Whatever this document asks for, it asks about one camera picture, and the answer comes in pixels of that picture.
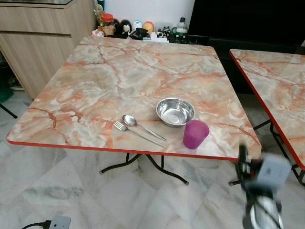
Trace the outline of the purple plastic cup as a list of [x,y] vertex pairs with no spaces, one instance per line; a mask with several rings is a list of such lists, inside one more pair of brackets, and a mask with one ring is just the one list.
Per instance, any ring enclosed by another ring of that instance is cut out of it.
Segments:
[[197,149],[209,133],[210,129],[207,123],[201,120],[190,120],[185,125],[183,144],[191,150]]

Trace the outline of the stainless steel bowl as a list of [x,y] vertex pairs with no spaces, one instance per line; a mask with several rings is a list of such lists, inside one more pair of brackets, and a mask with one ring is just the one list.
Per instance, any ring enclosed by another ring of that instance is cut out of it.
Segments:
[[181,98],[165,98],[155,106],[155,113],[166,125],[179,128],[196,116],[194,106]]

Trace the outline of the stainless steel spoon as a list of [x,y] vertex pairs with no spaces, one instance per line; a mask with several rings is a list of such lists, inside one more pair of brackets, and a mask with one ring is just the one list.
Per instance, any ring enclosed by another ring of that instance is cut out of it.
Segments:
[[157,139],[167,140],[167,139],[165,139],[165,137],[162,137],[158,133],[155,133],[153,130],[151,130],[149,128],[146,128],[143,125],[138,124],[137,120],[133,116],[131,116],[131,115],[126,114],[126,115],[122,116],[122,119],[123,119],[123,122],[126,125],[128,125],[128,126],[137,126],[137,127],[140,127],[142,129],[144,129],[145,131],[147,131],[148,133],[150,133],[151,135],[155,136]]

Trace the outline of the stainless steel fork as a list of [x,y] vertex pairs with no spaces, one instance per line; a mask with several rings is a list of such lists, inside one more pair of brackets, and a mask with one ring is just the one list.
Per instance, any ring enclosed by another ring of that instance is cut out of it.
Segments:
[[147,137],[145,137],[145,136],[143,136],[143,135],[141,135],[141,134],[139,134],[139,133],[133,131],[132,129],[129,129],[126,125],[124,125],[124,124],[123,124],[122,122],[120,122],[120,121],[115,121],[115,122],[113,123],[113,126],[114,126],[116,129],[120,130],[120,131],[129,132],[129,133],[131,133],[131,134],[133,134],[133,135],[136,135],[136,136],[140,137],[141,139],[147,140],[147,141],[150,142],[150,143],[153,143],[153,144],[155,144],[155,145],[157,145],[157,146],[159,146],[159,147],[165,148],[164,144],[162,144],[162,143],[160,143],[160,142],[157,142],[157,141],[155,141],[155,140],[152,140],[152,139],[150,139],[150,138],[147,138]]

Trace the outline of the black television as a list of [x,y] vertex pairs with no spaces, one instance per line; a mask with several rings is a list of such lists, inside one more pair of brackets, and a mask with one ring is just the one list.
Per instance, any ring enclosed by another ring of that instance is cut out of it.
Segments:
[[195,0],[189,34],[257,43],[302,44],[301,0]]

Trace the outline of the dark bottle white cap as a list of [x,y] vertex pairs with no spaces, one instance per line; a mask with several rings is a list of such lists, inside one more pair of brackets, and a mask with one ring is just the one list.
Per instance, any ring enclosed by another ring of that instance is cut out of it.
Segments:
[[185,17],[181,17],[179,23],[177,24],[175,30],[175,42],[176,43],[187,43],[189,40],[187,39],[187,29],[185,25]]

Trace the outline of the white flat box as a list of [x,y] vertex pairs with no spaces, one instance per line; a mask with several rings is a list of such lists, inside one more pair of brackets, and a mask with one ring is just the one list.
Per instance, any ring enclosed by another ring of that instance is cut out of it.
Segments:
[[153,42],[169,43],[169,40],[163,37],[162,33],[151,32],[150,39]]

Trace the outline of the black round plush toy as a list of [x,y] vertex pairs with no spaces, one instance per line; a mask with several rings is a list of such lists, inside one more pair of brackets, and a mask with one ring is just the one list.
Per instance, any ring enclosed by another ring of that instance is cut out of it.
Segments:
[[115,23],[115,37],[118,39],[126,39],[131,33],[131,22],[122,20]]

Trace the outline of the red lid jar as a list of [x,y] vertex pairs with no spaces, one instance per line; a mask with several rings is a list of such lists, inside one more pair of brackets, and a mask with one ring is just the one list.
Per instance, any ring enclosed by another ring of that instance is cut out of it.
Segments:
[[106,37],[112,36],[115,34],[115,20],[113,15],[110,13],[103,13],[101,15],[102,20],[102,30]]

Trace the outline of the small golden figurine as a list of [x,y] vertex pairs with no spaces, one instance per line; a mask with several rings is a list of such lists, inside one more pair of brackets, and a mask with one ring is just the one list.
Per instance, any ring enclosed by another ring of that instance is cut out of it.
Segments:
[[101,19],[101,15],[103,13],[104,13],[103,6],[101,6],[100,4],[96,4],[96,6],[94,7],[94,14],[95,14],[96,22],[97,22],[98,26],[102,26],[104,23]]

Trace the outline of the light wooden cabinet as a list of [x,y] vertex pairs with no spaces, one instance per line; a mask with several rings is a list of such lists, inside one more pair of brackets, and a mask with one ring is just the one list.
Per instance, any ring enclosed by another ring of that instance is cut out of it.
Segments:
[[94,29],[93,0],[0,0],[0,52],[33,99]]

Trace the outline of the dark green bin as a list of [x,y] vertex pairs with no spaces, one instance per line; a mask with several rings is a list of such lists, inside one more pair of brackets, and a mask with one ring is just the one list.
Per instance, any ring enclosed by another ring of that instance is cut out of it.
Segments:
[[12,70],[2,53],[0,52],[0,103],[4,103],[13,96],[13,90],[10,87],[9,79],[12,76]]

